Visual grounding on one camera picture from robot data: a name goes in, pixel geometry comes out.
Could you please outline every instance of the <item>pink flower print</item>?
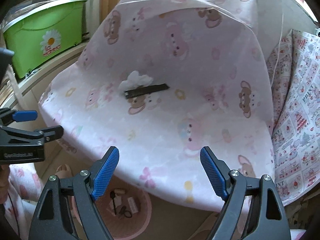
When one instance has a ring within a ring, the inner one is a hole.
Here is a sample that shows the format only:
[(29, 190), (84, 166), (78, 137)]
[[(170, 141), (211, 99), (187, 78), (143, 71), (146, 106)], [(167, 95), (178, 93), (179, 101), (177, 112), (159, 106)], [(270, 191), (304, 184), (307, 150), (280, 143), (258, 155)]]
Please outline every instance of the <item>pink flower print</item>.
[(138, 20), (144, 20), (144, 13), (151, 11), (150, 7), (142, 7), (140, 11), (138, 11)]
[(105, 97), (104, 97), (104, 100), (105, 100), (105, 101), (110, 102), (110, 101), (112, 100), (112, 96), (111, 96), (111, 94), (113, 93), (112, 87), (113, 87), (113, 84), (112, 84), (112, 83), (106, 87), (106, 93), (107, 93), (107, 94), (106, 94)]
[(22, 199), (28, 199), (28, 191), (26, 189), (25, 186), (23, 185), (20, 185), (19, 186), (19, 189), (20, 189), (20, 196)]
[(144, 180), (144, 186), (146, 188), (155, 188), (156, 184), (154, 180), (151, 178), (151, 172), (148, 167), (145, 167), (142, 171), (142, 175), (140, 175), (139, 179)]
[(36, 185), (36, 188), (41, 188), (41, 183), (38, 175), (36, 173), (32, 174), (33, 181)]
[(15, 171), (17, 177), (19, 177), (19, 178), (24, 177), (23, 169), (14, 169), (14, 171)]

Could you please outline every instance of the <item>pink fabric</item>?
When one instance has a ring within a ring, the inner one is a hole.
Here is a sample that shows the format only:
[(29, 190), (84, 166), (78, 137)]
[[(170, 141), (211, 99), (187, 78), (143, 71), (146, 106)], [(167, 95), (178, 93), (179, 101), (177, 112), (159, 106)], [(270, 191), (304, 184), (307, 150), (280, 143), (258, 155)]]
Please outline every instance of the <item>pink fabric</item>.
[[(202, 147), (231, 169), (274, 177), (256, 7), (256, 0), (121, 0), (41, 97), (43, 119), (63, 126), (59, 143), (77, 158), (94, 161), (116, 146), (120, 179), (175, 204), (220, 211)], [(126, 100), (118, 87), (135, 70), (170, 89)]]
[(4, 203), (5, 218), (18, 234), (17, 217), (22, 240), (28, 239), (31, 220), (36, 208), (26, 200), (38, 201), (42, 189), (43, 184), (36, 174), (33, 163), (10, 165), (9, 195)]
[(320, 181), (320, 38), (292, 30), (267, 62), (274, 105), (275, 183), (284, 205)]

